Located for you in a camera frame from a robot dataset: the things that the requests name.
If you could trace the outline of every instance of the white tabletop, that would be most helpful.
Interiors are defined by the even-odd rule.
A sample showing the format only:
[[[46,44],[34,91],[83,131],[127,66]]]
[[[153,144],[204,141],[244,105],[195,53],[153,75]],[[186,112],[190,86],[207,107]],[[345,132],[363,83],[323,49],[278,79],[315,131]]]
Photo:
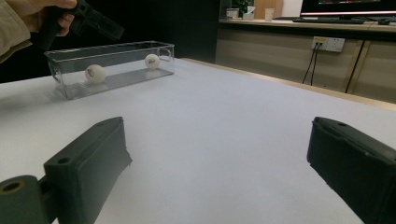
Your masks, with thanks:
[[[124,170],[96,223],[361,224],[306,161],[314,117],[396,147],[396,112],[176,60],[176,73],[66,101],[51,77],[0,85],[0,181],[124,118]]]

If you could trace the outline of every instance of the potted plant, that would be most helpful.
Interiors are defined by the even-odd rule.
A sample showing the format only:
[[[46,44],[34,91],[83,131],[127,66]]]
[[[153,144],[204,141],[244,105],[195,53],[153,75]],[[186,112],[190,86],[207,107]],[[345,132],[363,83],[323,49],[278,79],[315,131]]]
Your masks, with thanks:
[[[239,8],[239,16],[243,17],[248,11],[248,6],[252,5],[253,0],[233,0],[233,8]]]

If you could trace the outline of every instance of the black wall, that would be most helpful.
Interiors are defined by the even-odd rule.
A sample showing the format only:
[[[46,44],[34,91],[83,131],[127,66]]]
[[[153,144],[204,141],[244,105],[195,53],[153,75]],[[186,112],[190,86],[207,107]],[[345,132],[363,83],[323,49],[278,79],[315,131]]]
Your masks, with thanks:
[[[125,28],[111,41],[92,28],[77,36],[56,37],[50,50],[74,49],[156,40],[175,44],[175,57],[213,63],[216,57],[220,0],[86,0]],[[0,63],[0,83],[50,76],[43,51],[35,46],[17,51]]]

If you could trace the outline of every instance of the ping pong ball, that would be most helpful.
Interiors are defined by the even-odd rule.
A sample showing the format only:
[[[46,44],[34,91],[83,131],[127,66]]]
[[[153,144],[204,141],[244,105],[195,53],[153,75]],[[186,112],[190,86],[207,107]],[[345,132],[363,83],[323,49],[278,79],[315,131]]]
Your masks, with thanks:
[[[85,77],[89,82],[98,84],[105,80],[106,71],[101,65],[92,64],[85,70]]]
[[[155,54],[149,54],[145,59],[148,69],[157,69],[160,66],[160,58]]]

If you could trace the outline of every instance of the mounting hole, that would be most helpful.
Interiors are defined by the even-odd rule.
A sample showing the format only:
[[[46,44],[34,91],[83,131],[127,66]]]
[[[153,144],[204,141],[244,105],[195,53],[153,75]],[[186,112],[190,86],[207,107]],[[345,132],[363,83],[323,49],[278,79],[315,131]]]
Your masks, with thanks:
[[[0,194],[9,194],[23,188],[24,182],[22,180],[11,182],[0,188]]]
[[[65,163],[68,163],[69,161],[70,161],[69,158],[62,158],[62,159],[58,160],[58,164],[65,164]]]

